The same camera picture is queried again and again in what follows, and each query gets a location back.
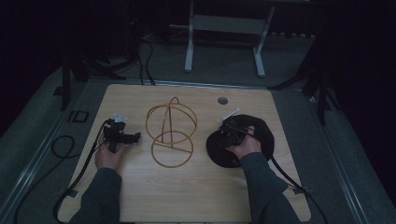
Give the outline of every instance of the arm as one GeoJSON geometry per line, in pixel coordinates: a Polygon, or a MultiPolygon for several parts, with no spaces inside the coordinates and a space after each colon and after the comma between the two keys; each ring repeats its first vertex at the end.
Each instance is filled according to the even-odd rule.
{"type": "MultiPolygon", "coordinates": [[[[254,134],[254,127],[248,127],[254,134]]],[[[227,148],[241,161],[247,179],[251,223],[300,223],[283,195],[288,187],[269,167],[258,140],[247,135],[240,146],[227,148]]]]}
{"type": "Polygon", "coordinates": [[[109,168],[98,170],[82,195],[81,207],[69,223],[119,223],[121,177],[109,168]]]}
{"type": "Polygon", "coordinates": [[[98,169],[90,186],[81,198],[81,207],[69,223],[119,223],[121,176],[118,168],[128,145],[123,145],[116,153],[110,152],[104,144],[103,135],[99,139],[99,149],[95,155],[98,169]]]}

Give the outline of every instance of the metal stand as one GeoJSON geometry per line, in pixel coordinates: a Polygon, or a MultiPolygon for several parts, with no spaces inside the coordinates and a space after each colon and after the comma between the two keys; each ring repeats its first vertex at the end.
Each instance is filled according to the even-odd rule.
{"type": "Polygon", "coordinates": [[[192,58],[194,53],[193,32],[194,30],[207,30],[218,32],[230,32],[240,34],[260,35],[260,43],[253,48],[254,60],[257,67],[257,75],[264,77],[264,67],[262,65],[262,46],[264,45],[265,37],[268,34],[268,29],[271,24],[271,19],[274,15],[275,7],[271,7],[266,20],[241,19],[230,17],[217,17],[194,14],[194,1],[190,0],[190,25],[189,25],[189,45],[187,46],[186,63],[184,71],[190,72],[192,70],[192,58]]]}

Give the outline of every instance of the gray floor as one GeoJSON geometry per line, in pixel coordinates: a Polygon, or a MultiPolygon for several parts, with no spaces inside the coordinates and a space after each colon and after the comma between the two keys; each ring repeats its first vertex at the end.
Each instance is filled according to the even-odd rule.
{"type": "MultiPolygon", "coordinates": [[[[219,46],[217,42],[198,38],[192,71],[185,73],[187,48],[182,35],[175,35],[167,44],[156,42],[155,35],[146,39],[154,43],[148,68],[158,85],[188,83],[258,89],[292,77],[313,41],[305,37],[269,36],[262,52],[267,76],[260,78],[256,76],[252,51],[247,43],[219,46]]],[[[150,53],[149,45],[143,44],[140,52],[145,61],[150,53]]],[[[128,78],[118,83],[140,82],[138,66],[119,71],[119,74],[128,78]]],[[[82,149],[106,86],[115,82],[107,77],[92,76],[88,83],[73,83],[73,101],[64,112],[59,110],[61,97],[52,95],[62,84],[60,71],[43,83],[0,140],[3,146],[0,150],[1,223],[11,223],[15,203],[26,187],[59,160],[50,153],[55,137],[72,134],[76,140],[74,151],[82,149]],[[85,123],[67,122],[72,110],[90,112],[89,119],[85,123]],[[37,156],[42,161],[35,172],[26,169],[37,156]]],[[[312,190],[329,223],[396,223],[395,209],[342,111],[333,107],[326,112],[327,125],[320,125],[315,115],[315,101],[299,92],[303,85],[302,81],[287,90],[274,91],[274,97],[302,182],[312,190]]],[[[67,144],[61,144],[64,145],[61,150],[67,150],[67,144]]],[[[56,223],[52,206],[67,187],[77,161],[66,160],[32,191],[21,207],[19,223],[56,223]]],[[[307,223],[324,223],[312,202],[309,206],[312,218],[307,223]]]]}

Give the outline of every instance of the camera rig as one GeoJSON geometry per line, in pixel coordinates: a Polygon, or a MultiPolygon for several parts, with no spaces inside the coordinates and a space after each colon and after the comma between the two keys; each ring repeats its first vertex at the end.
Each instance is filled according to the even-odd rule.
{"type": "Polygon", "coordinates": [[[140,138],[140,133],[135,134],[125,134],[123,132],[125,128],[124,122],[116,122],[114,119],[108,119],[104,126],[105,133],[105,141],[110,143],[110,147],[108,148],[111,152],[115,153],[117,144],[132,144],[137,143],[140,138]]]}
{"type": "Polygon", "coordinates": [[[248,133],[246,128],[247,127],[239,127],[233,117],[227,118],[219,127],[219,130],[224,136],[223,139],[219,140],[219,146],[221,148],[226,148],[229,146],[241,145],[248,133]]]}

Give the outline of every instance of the small round hole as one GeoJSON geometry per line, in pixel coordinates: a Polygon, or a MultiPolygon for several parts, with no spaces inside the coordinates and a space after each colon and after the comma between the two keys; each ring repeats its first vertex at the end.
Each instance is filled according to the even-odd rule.
{"type": "Polygon", "coordinates": [[[225,97],[219,97],[218,102],[221,105],[227,105],[228,104],[228,99],[225,98],[225,97]]]}

